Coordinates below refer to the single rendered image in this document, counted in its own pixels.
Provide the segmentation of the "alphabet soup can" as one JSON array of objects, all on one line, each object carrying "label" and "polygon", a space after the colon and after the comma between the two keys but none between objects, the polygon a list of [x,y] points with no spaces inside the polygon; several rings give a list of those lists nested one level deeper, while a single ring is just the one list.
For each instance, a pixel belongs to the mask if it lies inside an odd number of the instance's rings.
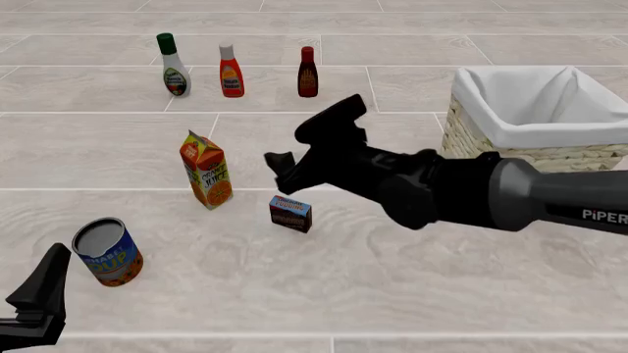
[{"label": "alphabet soup can", "polygon": [[94,220],[79,229],[72,249],[104,286],[132,281],[143,267],[143,257],[125,224],[114,217]]}]

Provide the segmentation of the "white cloth basket liner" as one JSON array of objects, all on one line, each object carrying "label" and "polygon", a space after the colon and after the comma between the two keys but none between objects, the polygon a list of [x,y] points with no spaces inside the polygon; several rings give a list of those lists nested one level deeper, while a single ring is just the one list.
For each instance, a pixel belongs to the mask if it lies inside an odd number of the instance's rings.
[{"label": "white cloth basket liner", "polygon": [[628,144],[628,102],[575,67],[463,67],[452,93],[498,148]]}]

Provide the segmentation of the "woven wicker basket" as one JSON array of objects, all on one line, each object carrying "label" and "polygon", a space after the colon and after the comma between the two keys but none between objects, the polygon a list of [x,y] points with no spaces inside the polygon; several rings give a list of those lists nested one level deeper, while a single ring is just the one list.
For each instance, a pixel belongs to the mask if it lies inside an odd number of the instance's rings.
[{"label": "woven wicker basket", "polygon": [[498,152],[503,158],[521,158],[543,173],[628,170],[628,144],[543,149],[502,149],[482,134],[455,97],[450,98],[441,153],[447,158],[476,158]]}]

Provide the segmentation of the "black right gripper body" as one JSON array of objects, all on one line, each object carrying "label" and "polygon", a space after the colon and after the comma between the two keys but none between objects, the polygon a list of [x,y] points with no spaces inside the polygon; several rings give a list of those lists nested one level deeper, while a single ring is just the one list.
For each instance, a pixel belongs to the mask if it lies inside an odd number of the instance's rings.
[{"label": "black right gripper body", "polygon": [[287,195],[320,184],[330,184],[358,196],[375,196],[379,170],[373,158],[379,149],[361,146],[312,146],[284,178],[275,178],[277,188]]}]

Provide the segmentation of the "salad dressing bottle green cap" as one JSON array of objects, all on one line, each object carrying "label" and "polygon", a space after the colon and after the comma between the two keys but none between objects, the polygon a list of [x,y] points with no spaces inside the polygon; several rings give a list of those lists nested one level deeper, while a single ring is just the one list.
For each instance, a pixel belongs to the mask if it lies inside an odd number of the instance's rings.
[{"label": "salad dressing bottle green cap", "polygon": [[185,97],[190,93],[189,72],[178,54],[175,38],[171,33],[156,35],[163,60],[163,81],[167,90],[176,97]]}]

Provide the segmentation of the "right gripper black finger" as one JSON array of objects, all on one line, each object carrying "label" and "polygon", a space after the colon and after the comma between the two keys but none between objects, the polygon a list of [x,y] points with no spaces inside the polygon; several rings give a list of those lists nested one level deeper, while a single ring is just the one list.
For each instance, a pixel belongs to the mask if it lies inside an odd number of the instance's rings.
[{"label": "right gripper black finger", "polygon": [[299,143],[311,146],[323,143],[365,144],[366,131],[355,121],[366,113],[362,97],[353,94],[306,120],[296,129],[294,137]]},{"label": "right gripper black finger", "polygon": [[264,159],[267,166],[275,173],[276,178],[284,178],[295,166],[292,152],[267,152],[264,154]]}]

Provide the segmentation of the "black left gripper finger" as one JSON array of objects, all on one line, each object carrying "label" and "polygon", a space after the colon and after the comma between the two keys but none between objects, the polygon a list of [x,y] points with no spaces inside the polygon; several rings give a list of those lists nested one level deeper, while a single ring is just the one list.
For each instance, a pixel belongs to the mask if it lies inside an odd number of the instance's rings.
[{"label": "black left gripper finger", "polygon": [[54,243],[35,270],[7,298],[16,312],[37,312],[64,321],[65,284],[71,251],[63,243]]}]

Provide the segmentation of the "dark red sauce bottle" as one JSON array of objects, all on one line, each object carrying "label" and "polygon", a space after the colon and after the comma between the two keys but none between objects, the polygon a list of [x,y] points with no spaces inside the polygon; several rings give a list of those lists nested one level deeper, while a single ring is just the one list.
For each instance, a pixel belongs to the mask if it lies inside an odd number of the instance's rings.
[{"label": "dark red sauce bottle", "polygon": [[318,73],[314,61],[314,48],[304,46],[301,49],[301,62],[297,76],[298,95],[311,98],[318,95]]}]

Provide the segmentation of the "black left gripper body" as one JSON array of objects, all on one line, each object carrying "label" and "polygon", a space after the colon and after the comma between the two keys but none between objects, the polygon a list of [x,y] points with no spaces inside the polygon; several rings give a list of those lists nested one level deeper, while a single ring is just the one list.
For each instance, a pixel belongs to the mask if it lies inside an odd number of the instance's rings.
[{"label": "black left gripper body", "polygon": [[58,342],[64,328],[64,321],[53,316],[26,322],[0,319],[0,348],[52,346]]}]

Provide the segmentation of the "red ketchup bottle white cap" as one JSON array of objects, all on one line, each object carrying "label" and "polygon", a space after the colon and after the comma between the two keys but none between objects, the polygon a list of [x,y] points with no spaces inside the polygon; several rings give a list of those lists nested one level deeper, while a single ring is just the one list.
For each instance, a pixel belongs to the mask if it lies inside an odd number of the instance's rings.
[{"label": "red ketchup bottle white cap", "polygon": [[244,96],[243,76],[235,57],[234,47],[231,43],[221,43],[219,46],[220,83],[222,92],[227,98],[239,98]]}]

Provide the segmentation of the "orange juice carton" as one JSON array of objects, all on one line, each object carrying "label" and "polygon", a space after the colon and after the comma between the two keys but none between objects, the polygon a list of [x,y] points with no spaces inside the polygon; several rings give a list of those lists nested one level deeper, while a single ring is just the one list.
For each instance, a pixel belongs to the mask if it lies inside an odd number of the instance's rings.
[{"label": "orange juice carton", "polygon": [[205,208],[213,210],[232,198],[233,188],[223,149],[190,130],[180,155],[194,196]]}]

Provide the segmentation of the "chocolate pudding box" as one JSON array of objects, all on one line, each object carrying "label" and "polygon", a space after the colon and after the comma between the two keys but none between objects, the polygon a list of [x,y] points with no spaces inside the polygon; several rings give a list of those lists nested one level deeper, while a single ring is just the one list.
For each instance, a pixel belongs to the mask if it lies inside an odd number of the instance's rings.
[{"label": "chocolate pudding box", "polygon": [[311,205],[274,196],[269,202],[272,223],[307,233],[312,226]]}]

